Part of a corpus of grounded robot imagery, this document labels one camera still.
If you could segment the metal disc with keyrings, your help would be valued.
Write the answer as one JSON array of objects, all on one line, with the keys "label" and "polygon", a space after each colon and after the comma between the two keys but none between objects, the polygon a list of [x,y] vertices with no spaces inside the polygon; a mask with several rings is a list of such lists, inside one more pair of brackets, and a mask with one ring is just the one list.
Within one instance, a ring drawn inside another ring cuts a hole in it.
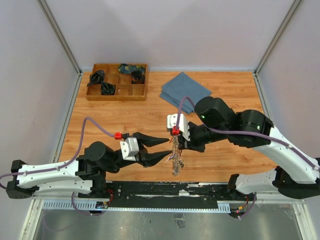
[{"label": "metal disc with keyrings", "polygon": [[184,161],[182,160],[182,150],[179,149],[179,136],[173,136],[170,142],[172,143],[172,154],[168,158],[168,160],[172,161],[172,175],[176,177],[184,168]]}]

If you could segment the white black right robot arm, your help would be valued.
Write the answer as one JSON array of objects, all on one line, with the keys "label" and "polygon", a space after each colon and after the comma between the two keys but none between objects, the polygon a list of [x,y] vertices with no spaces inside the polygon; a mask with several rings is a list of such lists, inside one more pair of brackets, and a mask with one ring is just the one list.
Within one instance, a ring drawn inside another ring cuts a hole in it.
[{"label": "white black right robot arm", "polygon": [[253,149],[277,164],[276,168],[252,175],[233,174],[227,196],[238,200],[257,192],[279,192],[292,199],[320,194],[320,160],[308,156],[291,143],[274,123],[257,110],[234,112],[218,97],[206,96],[195,104],[201,125],[183,122],[179,150],[203,153],[206,145],[228,140],[235,146]]}]

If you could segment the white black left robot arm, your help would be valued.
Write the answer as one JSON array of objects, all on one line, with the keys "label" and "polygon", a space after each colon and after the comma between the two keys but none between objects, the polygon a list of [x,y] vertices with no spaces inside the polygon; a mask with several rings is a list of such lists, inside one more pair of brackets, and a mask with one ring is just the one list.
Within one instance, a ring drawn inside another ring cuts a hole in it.
[{"label": "white black left robot arm", "polygon": [[120,148],[113,150],[101,141],[93,142],[78,155],[65,162],[30,165],[14,160],[12,180],[5,187],[11,199],[27,199],[48,193],[75,193],[80,198],[106,198],[112,188],[106,183],[106,174],[139,164],[153,167],[172,150],[149,153],[147,148],[168,142],[167,138],[152,137],[140,132],[125,134]]}]

